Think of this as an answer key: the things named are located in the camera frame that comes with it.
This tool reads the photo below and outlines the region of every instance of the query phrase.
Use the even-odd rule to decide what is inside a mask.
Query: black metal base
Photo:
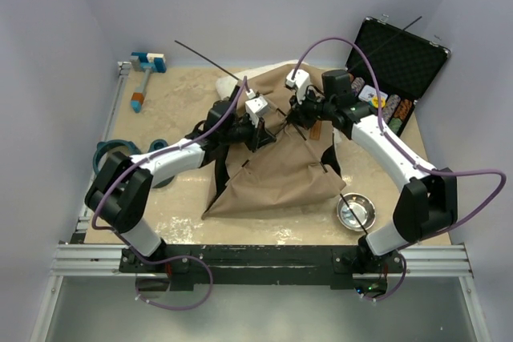
[[[353,289],[356,246],[253,246],[253,245],[167,245],[165,254],[193,255],[212,270],[215,284],[326,285],[332,289]],[[372,261],[365,272],[379,274],[388,263],[389,273],[402,271],[394,254]],[[208,274],[190,260],[170,263],[171,290],[187,291],[194,284],[207,284]],[[140,263],[130,250],[123,250],[120,272],[165,273],[165,265]]]

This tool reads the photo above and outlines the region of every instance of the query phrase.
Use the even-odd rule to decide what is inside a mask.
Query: black metal rod
[[[234,74],[232,74],[230,71],[226,70],[225,68],[221,67],[219,64],[217,64],[216,62],[214,62],[213,60],[207,58],[205,55],[203,54],[200,54],[198,51],[196,50],[193,50],[191,47],[189,46],[186,46],[185,44],[183,44],[182,42],[179,42],[177,40],[175,40],[175,43],[177,44],[180,44],[182,47],[184,48],[187,48],[189,51],[193,52],[194,54],[198,55],[200,58],[202,59],[205,59],[207,62],[209,62],[210,64],[212,64],[213,66],[216,66],[217,68],[219,68],[221,71],[223,71],[225,74],[228,74],[230,75],[232,78],[236,79],[236,80],[240,80],[239,78],[237,78]]]

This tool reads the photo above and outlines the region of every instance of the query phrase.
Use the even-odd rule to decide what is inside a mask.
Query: brown paper bag
[[[322,89],[323,70],[301,66],[310,73],[314,86]],[[333,150],[333,127],[322,122],[309,132],[292,125],[285,129],[282,113],[290,110],[293,92],[285,88],[285,77],[293,65],[285,65],[251,78],[249,86],[259,91],[274,106],[265,115],[266,128],[277,134],[277,141],[252,153],[244,144],[230,146],[225,161],[229,180],[225,189],[216,196],[215,176],[210,184],[208,215],[233,214],[242,211],[260,211],[318,203],[338,195],[345,187]],[[241,97],[237,114],[244,113]]]

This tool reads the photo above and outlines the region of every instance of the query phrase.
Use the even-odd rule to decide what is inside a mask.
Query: metal frame
[[[103,140],[110,136],[126,81],[126,75],[119,76],[115,99],[103,132]],[[90,218],[91,211],[85,205],[82,205],[74,235],[82,237],[85,235]],[[30,342],[44,342],[46,340],[64,277],[165,277],[165,274],[119,272],[119,263],[124,248],[125,246],[121,244],[60,244],[54,257],[50,278],[43,293],[41,307]],[[477,341],[487,342],[491,340],[475,290],[467,251],[463,245],[413,246],[401,251],[401,253],[408,263],[407,279],[415,277],[459,278]],[[357,276],[360,278],[377,278],[378,274]],[[400,274],[389,274],[388,276],[399,277]]]

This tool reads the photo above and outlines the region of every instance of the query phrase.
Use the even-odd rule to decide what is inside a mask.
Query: orange object
[[[144,102],[144,95],[140,92],[134,92],[134,94],[131,96],[131,100],[135,100],[136,102],[141,103],[142,106]]]
[[[317,120],[315,124],[310,128],[310,139],[319,140],[321,138],[322,122]]]

